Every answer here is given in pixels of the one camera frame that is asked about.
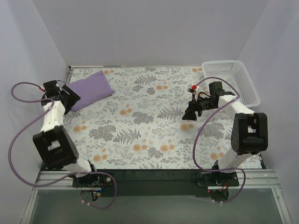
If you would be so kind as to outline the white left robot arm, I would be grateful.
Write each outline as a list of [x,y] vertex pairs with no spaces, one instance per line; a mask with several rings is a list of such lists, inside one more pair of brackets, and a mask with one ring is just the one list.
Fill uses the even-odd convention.
[[68,86],[59,87],[57,81],[43,84],[45,94],[42,106],[45,111],[43,126],[33,136],[33,142],[47,169],[67,170],[77,182],[93,187],[99,183],[99,174],[88,160],[79,157],[77,148],[63,126],[64,115],[81,97]]

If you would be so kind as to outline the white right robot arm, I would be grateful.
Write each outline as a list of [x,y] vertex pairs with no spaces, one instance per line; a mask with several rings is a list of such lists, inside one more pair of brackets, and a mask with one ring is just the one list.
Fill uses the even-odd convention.
[[237,91],[226,91],[224,80],[209,84],[209,94],[204,98],[199,86],[191,84],[188,92],[192,99],[188,103],[183,120],[196,121],[203,111],[223,110],[232,120],[233,127],[230,137],[231,147],[225,155],[217,160],[211,169],[205,170],[197,179],[201,186],[215,184],[228,186],[231,180],[237,179],[236,169],[249,157],[265,151],[268,147],[268,121],[265,113],[256,113],[247,108],[238,99]]

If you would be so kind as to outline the purple t shirt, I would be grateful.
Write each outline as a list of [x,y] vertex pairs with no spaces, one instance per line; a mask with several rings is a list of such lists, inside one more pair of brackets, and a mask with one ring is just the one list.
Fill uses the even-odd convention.
[[81,110],[114,93],[102,70],[67,86],[81,97],[72,107],[72,111]]

